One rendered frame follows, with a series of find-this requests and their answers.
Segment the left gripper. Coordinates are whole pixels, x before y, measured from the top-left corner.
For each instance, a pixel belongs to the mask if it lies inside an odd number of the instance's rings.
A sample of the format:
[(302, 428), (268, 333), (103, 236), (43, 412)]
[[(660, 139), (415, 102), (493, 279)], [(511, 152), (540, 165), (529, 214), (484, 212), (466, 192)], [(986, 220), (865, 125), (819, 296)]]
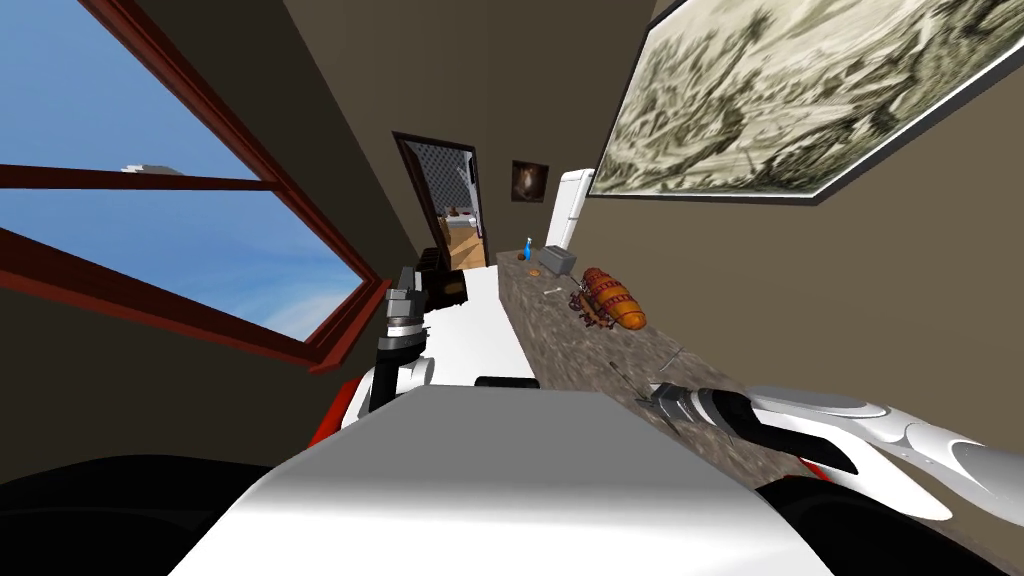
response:
[(421, 322), (425, 313), (427, 292), (421, 273), (403, 268), (395, 287), (386, 292), (386, 317), (389, 322)]

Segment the red-brown framed window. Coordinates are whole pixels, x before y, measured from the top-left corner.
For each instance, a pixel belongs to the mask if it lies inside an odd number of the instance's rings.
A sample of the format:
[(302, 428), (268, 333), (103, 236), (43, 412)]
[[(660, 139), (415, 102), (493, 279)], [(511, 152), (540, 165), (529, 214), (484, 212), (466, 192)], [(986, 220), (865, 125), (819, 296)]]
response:
[(358, 377), (386, 285), (138, 0), (0, 0), (0, 288)]

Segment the grey toaster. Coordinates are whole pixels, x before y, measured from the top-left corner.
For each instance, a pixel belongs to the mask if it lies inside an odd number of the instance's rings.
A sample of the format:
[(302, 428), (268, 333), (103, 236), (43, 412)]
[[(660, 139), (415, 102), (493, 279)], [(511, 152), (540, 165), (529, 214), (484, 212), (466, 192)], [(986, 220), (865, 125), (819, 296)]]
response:
[(559, 245), (545, 246), (540, 250), (538, 261), (555, 276), (568, 276), (577, 263), (577, 256)]

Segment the large framed landscape picture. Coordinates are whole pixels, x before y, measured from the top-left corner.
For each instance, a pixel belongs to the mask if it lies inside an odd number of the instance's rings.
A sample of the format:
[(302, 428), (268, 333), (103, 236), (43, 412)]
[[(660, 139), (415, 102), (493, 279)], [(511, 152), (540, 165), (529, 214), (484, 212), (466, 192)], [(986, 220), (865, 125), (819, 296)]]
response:
[(675, 0), (592, 197), (817, 203), (1024, 56), (1024, 0)]

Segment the orange brown barrel shape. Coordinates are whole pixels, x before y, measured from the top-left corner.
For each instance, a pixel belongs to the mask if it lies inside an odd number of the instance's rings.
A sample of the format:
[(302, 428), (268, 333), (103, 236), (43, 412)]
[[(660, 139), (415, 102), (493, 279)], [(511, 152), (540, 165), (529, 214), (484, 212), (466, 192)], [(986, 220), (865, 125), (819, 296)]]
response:
[(589, 268), (579, 289), (570, 294), (568, 306), (578, 313), (586, 327), (638, 331), (647, 325), (647, 317), (629, 290), (599, 268)]

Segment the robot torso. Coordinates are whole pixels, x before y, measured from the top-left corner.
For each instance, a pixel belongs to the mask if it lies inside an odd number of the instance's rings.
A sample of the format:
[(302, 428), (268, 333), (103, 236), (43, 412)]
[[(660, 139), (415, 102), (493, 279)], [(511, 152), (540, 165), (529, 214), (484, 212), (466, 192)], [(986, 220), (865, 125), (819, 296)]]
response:
[(428, 385), (270, 470), (169, 576), (833, 576), (600, 393)]

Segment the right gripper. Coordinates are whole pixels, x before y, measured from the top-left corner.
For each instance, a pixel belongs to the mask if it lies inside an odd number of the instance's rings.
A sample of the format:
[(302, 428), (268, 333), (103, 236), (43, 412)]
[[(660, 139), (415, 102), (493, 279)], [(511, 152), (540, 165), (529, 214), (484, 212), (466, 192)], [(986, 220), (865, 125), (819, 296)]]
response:
[(701, 394), (671, 382), (649, 384), (649, 393), (635, 402), (642, 408), (657, 415), (667, 423), (674, 421), (692, 424), (706, 423), (706, 411)]

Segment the dark brown furniture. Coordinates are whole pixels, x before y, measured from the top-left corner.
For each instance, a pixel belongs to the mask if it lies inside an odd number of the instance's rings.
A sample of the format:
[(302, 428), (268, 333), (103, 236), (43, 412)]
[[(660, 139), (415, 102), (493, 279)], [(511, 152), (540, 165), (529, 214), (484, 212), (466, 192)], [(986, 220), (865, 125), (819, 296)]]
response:
[(468, 301), (464, 271), (450, 268), (446, 249), (425, 248), (416, 271), (420, 274), (422, 290), (426, 293), (426, 313), (462, 305)]

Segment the small dark framed picture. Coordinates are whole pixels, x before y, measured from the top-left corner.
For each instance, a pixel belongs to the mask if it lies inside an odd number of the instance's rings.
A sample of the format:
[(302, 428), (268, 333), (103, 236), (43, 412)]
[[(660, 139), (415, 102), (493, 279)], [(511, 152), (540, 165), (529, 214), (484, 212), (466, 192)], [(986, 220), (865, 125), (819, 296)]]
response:
[(511, 201), (542, 203), (546, 193), (549, 167), (525, 161), (512, 162)]

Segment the white fridge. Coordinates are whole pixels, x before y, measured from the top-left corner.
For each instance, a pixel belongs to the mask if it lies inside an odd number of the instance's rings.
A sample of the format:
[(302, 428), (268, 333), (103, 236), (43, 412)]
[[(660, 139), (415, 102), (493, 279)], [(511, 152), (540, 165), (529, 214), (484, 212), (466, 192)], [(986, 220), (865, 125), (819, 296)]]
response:
[(594, 169), (581, 169), (561, 176), (545, 246), (568, 248), (594, 174)]

